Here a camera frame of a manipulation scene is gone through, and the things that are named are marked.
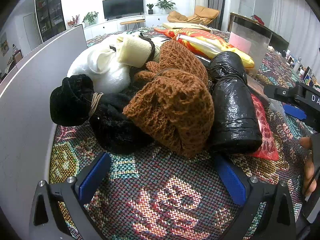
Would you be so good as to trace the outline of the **person's right hand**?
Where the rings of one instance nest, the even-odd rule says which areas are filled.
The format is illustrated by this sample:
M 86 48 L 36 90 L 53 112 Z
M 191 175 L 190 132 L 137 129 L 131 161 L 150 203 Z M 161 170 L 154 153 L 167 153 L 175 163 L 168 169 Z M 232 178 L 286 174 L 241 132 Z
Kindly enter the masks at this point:
M 301 137 L 299 140 L 300 145 L 307 149 L 311 150 L 312 149 L 312 143 L 310 140 L 310 137 Z M 315 179 L 313 179 L 313 175 L 315 172 L 315 166 L 312 161 L 312 154 L 310 153 L 304 166 L 304 180 L 303 180 L 303 195 L 304 196 L 310 196 L 310 194 L 315 191 L 317 182 Z

